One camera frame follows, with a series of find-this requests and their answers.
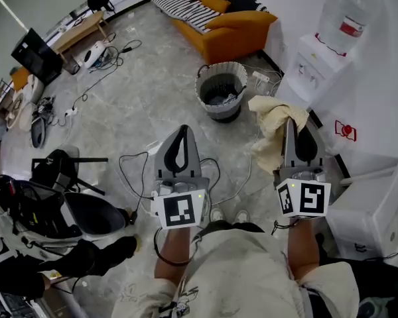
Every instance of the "black chair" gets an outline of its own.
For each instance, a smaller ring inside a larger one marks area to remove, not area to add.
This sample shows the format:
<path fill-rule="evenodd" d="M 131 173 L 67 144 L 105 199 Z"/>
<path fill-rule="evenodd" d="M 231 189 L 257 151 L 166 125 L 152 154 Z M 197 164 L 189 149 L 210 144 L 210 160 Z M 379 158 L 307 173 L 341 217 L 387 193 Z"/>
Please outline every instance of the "black chair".
<path fill-rule="evenodd" d="M 102 7 L 105 7 L 108 12 L 115 13 L 115 7 L 112 5 L 111 0 L 87 0 L 87 5 L 93 13 L 95 11 L 101 11 Z"/>
<path fill-rule="evenodd" d="M 82 185 L 98 194 L 105 195 L 101 189 L 81 180 L 78 177 L 78 170 L 80 163 L 107 162 L 108 160 L 108 158 L 80 158 L 80 150 L 77 147 L 63 146 L 54 150 L 46 158 L 32 160 L 30 181 L 62 193 L 75 191 L 75 187 L 80 191 L 79 185 Z"/>

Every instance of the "person's arm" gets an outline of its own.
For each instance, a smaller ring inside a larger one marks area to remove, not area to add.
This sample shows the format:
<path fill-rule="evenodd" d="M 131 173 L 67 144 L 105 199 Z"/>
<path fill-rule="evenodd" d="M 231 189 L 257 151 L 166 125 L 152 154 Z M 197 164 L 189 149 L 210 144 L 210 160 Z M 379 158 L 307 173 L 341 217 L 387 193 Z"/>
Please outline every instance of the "person's arm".
<path fill-rule="evenodd" d="M 190 228 L 169 230 L 161 254 L 162 257 L 171 262 L 185 262 L 188 260 L 190 254 Z M 185 269 L 185 266 L 171 266 L 158 259 L 155 267 L 155 278 L 169 280 L 175 286 L 178 286 Z"/>
<path fill-rule="evenodd" d="M 289 267 L 296 280 L 301 280 L 320 266 L 320 255 L 311 220 L 302 219 L 289 229 L 287 254 Z"/>

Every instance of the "floor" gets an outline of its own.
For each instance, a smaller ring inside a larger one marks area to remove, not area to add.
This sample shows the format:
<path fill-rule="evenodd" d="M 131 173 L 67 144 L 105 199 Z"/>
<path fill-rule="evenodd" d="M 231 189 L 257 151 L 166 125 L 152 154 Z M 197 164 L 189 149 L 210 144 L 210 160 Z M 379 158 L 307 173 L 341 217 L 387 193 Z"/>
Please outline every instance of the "floor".
<path fill-rule="evenodd" d="M 149 150 L 165 139 L 182 124 L 190 126 L 196 137 L 201 158 L 215 158 L 221 169 L 221 179 L 212 191 L 212 200 L 220 201 L 232 196 L 244 182 L 249 170 L 250 147 L 257 136 L 254 113 L 248 110 L 247 101 L 254 95 L 254 69 L 247 68 L 249 81 L 238 119 L 230 124 L 211 120 L 200 106 L 194 82 L 198 68 L 204 64 L 199 53 L 175 29 L 169 18 L 151 3 L 136 8 L 109 23 L 105 30 L 116 32 L 111 43 L 121 49 L 129 40 L 143 42 L 138 49 L 122 54 L 122 67 L 99 82 L 88 93 L 86 102 L 79 101 L 78 114 L 64 127 L 48 128 L 45 145 L 35 149 L 30 134 L 12 129 L 2 142 L 1 166 L 4 174 L 29 178 L 31 158 L 45 157 L 61 144 L 73 144 L 81 156 L 107 156 L 109 163 L 84 164 L 80 177 L 106 191 L 106 199 L 116 207 L 134 208 L 137 200 L 127 191 L 118 168 L 122 154 L 136 154 Z M 93 33 L 72 54 L 82 58 L 85 51 L 97 40 Z M 256 55 L 239 62 L 270 70 L 271 67 Z M 55 96 L 54 109 L 60 124 L 63 114 L 71 108 L 75 98 L 103 77 L 108 71 L 89 74 L 85 68 L 71 76 L 62 74 L 47 86 L 44 96 Z M 277 77 L 267 74 L 272 80 Z M 141 189 L 143 158 L 126 160 L 123 169 L 133 187 Z M 215 166 L 203 165 L 203 173 L 216 179 Z M 153 190 L 153 156 L 145 170 L 145 194 Z M 146 209 L 149 202 L 144 201 Z M 269 232 L 279 216 L 277 199 L 273 190 L 273 177 L 252 161 L 251 178 L 238 196 L 221 205 L 227 218 L 233 219 L 239 209 L 247 209 L 251 220 Z M 121 286 L 129 279 L 142 274 L 152 274 L 157 257 L 153 251 L 153 234 L 158 228 L 156 218 L 142 209 L 134 227 L 122 235 L 137 233 L 143 240 L 142 249 L 135 257 L 110 270 L 104 277 L 87 277 L 78 282 L 74 296 L 88 317 L 110 317 L 113 303 Z"/>

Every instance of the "laundry basket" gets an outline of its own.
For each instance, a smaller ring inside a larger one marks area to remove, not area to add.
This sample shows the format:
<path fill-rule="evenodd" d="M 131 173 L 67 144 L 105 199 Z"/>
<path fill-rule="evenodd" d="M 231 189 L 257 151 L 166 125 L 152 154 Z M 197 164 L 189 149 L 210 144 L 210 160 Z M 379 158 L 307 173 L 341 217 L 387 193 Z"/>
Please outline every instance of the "laundry basket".
<path fill-rule="evenodd" d="M 211 119 L 229 123 L 240 114 L 247 73 L 237 62 L 203 65 L 198 71 L 195 90 L 200 104 Z"/>

